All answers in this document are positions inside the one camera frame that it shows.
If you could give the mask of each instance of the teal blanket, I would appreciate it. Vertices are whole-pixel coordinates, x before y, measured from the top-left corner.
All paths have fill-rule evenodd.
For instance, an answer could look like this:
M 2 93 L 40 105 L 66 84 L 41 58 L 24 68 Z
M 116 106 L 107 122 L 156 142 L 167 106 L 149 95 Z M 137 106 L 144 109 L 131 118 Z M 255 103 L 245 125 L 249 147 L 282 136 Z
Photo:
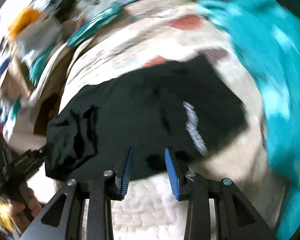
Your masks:
M 292 182 L 277 231 L 289 239 L 300 225 L 300 20 L 275 0 L 198 0 L 197 10 L 231 35 L 262 95 L 268 163 Z

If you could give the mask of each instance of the yellow object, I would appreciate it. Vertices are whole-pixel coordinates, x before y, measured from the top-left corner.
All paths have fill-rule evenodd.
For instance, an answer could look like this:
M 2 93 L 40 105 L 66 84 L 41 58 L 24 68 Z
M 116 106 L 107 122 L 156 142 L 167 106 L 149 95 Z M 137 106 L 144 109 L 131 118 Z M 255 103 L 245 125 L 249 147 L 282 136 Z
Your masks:
M 13 233 L 13 223 L 6 203 L 0 202 L 0 225 Z
M 24 28 L 34 23 L 43 13 L 31 8 L 24 8 L 8 27 L 9 37 L 13 40 Z

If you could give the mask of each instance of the silver screw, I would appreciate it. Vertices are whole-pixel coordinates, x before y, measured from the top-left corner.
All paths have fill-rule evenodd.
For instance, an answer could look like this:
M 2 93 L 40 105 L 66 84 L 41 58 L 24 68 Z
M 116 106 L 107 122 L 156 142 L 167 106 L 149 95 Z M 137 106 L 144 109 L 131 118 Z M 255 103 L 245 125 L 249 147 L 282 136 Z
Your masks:
M 113 174 L 113 171 L 107 170 L 107 171 L 105 171 L 105 172 L 103 173 L 103 176 L 105 176 L 105 177 L 110 177 L 110 176 L 112 176 L 112 174 Z
M 196 175 L 195 171 L 187 171 L 188 177 L 194 177 Z
M 76 183 L 77 183 L 77 181 L 76 181 L 75 179 L 69 179 L 68 182 L 67 182 L 67 184 L 68 184 L 69 186 L 73 186 L 73 185 L 75 185 Z
M 228 178 L 225 178 L 225 179 L 223 179 L 223 184 L 225 184 L 225 185 L 231 185 L 232 184 L 232 180 L 228 179 Z

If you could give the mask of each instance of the patterned bed sheet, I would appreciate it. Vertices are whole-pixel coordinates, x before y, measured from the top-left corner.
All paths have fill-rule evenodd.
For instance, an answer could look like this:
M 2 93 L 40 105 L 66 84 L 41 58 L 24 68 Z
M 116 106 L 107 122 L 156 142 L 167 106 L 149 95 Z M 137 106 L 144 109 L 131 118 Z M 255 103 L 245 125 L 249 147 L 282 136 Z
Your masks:
M 59 112 L 85 85 L 198 54 L 207 57 L 223 82 L 244 102 L 249 127 L 222 151 L 192 168 L 209 179 L 231 178 L 274 227 L 285 181 L 267 166 L 260 131 L 261 96 L 235 56 L 229 35 L 196 15 L 191 0 L 140 0 L 125 6 L 119 21 L 76 50 Z M 126 199 L 112 203 L 115 239 L 183 239 L 187 203 L 177 202 L 169 189 L 167 174 L 131 182 Z M 213 219 L 211 228 L 214 233 Z

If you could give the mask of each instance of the black fabric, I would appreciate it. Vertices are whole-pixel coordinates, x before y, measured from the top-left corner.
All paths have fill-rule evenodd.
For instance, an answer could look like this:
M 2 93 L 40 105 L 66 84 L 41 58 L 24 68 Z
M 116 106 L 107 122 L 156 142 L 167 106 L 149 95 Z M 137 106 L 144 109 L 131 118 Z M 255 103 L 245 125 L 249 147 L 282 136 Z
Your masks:
M 244 124 L 242 102 L 203 56 L 139 69 L 83 87 L 49 123 L 54 149 L 46 175 L 92 179 L 116 167 L 132 147 L 132 179 L 144 178 L 165 169 L 166 147 L 185 161 L 200 159 L 204 147 L 214 149 Z

